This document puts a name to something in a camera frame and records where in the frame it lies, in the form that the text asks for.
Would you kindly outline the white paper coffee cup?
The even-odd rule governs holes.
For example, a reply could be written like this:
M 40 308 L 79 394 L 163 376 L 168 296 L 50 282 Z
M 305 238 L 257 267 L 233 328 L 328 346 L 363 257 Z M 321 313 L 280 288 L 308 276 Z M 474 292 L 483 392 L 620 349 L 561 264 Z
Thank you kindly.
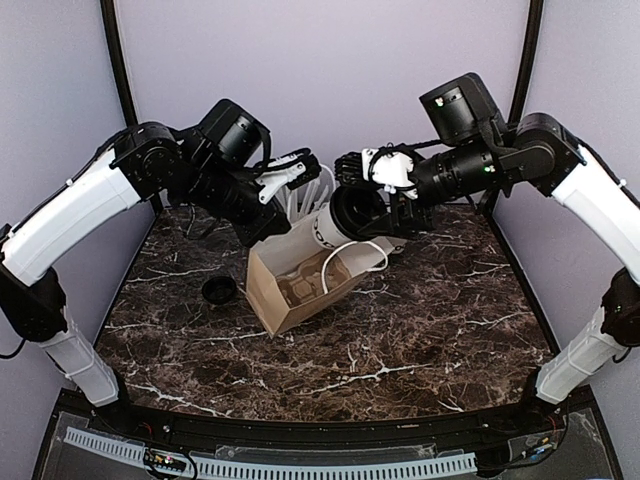
M 350 241 L 334 222 L 329 203 L 318 210 L 312 223 L 312 236 L 321 248 L 327 250 L 335 250 Z

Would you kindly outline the brown paper bag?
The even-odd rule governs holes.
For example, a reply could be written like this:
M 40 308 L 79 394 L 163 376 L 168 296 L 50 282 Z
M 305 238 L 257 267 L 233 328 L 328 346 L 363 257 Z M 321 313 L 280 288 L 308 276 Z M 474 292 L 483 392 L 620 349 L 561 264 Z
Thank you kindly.
M 352 241 L 320 233 L 317 212 L 284 234 L 251 248 L 246 296 L 272 337 L 284 333 L 352 291 L 368 274 L 386 269 L 402 239 Z

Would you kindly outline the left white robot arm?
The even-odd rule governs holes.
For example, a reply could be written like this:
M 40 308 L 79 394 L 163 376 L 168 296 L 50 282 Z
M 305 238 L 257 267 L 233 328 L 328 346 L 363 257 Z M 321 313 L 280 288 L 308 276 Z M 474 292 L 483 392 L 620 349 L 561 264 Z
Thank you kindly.
M 158 122 L 111 137 L 88 164 L 1 238 L 1 308 L 14 331 L 39 345 L 120 436 L 141 427 L 140 412 L 120 391 L 114 371 L 69 318 L 55 262 L 116 215 L 165 192 L 175 201 L 230 221 L 251 246 L 287 231 L 275 194 L 304 174 L 293 157 L 271 147 L 268 129 L 223 99 L 196 125 L 177 130 Z

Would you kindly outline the black plastic cup lid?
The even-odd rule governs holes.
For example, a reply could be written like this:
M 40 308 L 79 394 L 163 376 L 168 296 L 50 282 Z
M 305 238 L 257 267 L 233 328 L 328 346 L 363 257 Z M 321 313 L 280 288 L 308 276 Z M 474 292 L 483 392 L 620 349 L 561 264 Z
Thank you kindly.
M 384 216 L 387 207 L 377 191 L 341 186 L 331 196 L 329 212 L 337 230 L 350 240 L 371 240 L 369 224 Z

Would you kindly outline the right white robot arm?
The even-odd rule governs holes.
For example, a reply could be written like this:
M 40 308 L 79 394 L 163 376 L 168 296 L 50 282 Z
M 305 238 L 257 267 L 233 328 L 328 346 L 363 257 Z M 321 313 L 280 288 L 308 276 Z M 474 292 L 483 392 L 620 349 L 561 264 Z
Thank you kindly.
M 593 318 L 569 345 L 528 379 L 525 400 L 510 413 L 521 434 L 534 432 L 584 380 L 616 354 L 639 344 L 639 202 L 601 157 L 552 116 L 534 113 L 508 125 L 476 73 L 419 98 L 446 151 L 429 159 L 418 144 L 365 148 L 361 178 L 411 206 L 430 208 L 521 182 L 576 215 L 623 267 Z

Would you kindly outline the cardboard cup carrier tray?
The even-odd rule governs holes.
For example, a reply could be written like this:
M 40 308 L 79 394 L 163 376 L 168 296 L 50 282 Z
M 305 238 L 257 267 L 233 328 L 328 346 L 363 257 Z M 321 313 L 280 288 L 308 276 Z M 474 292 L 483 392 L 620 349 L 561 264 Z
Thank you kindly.
M 276 278 L 282 296 L 290 307 L 305 304 L 324 294 L 321 277 L 327 258 L 327 255 L 320 252 L 301 262 L 294 270 Z M 324 279 L 329 291 L 338 288 L 350 278 L 350 272 L 338 258 L 328 263 Z

